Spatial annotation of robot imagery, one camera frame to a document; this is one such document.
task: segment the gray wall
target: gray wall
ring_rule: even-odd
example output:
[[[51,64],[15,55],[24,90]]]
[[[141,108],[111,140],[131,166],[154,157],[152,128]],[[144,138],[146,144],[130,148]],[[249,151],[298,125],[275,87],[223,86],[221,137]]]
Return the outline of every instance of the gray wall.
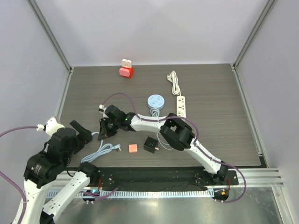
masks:
[[[0,1],[0,133],[55,115],[67,71],[25,0]],[[23,187],[27,159],[47,135],[22,130],[0,139],[0,170]],[[0,177],[0,223],[11,223],[21,197]]]
[[[239,66],[267,159],[299,210],[299,1],[278,0]]]
[[[73,66],[232,63],[267,0],[37,0]]]

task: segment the white cable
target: white cable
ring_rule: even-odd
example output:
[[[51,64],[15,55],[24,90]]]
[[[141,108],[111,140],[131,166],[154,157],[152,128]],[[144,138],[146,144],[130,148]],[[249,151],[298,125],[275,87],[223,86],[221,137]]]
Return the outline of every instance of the white cable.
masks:
[[[181,95],[181,89],[178,85],[178,77],[175,71],[172,71],[169,75],[166,76],[167,80],[172,83],[172,94]]]
[[[149,112],[150,112],[151,116],[154,117],[154,118],[158,118],[158,117],[160,116],[160,110],[157,109],[157,108],[151,108],[151,109],[149,110]],[[173,148],[166,148],[166,147],[164,146],[164,145],[169,146],[169,144],[167,144],[167,143],[165,143],[165,142],[162,142],[161,139],[159,139],[159,133],[156,133],[156,136],[157,136],[157,139],[158,139],[160,145],[161,145],[163,148],[165,148],[165,149],[167,149],[167,150],[172,150],[172,149],[173,149]]]
[[[95,134],[99,134],[99,132],[93,132],[92,133],[92,136],[94,136]],[[84,157],[82,160],[81,160],[81,163],[83,162],[92,162],[94,161],[96,158],[98,158],[99,156],[101,155],[105,155],[107,153],[110,153],[112,152],[112,150],[114,149],[118,149],[118,148],[121,148],[121,145],[118,144],[116,146],[113,146],[112,144],[108,143],[108,144],[105,144],[103,145],[103,140],[101,141],[101,145],[99,147],[99,149],[95,152],[95,153],[92,153],[90,155],[87,155],[86,157]]]

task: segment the black power adapter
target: black power adapter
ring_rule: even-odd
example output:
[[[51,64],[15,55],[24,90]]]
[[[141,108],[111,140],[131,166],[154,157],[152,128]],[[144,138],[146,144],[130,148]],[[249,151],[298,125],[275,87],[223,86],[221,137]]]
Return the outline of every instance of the black power adapter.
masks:
[[[158,140],[153,139],[151,137],[148,137],[143,145],[143,149],[150,152],[150,153],[155,153],[156,150],[159,150],[157,148],[158,145]]]

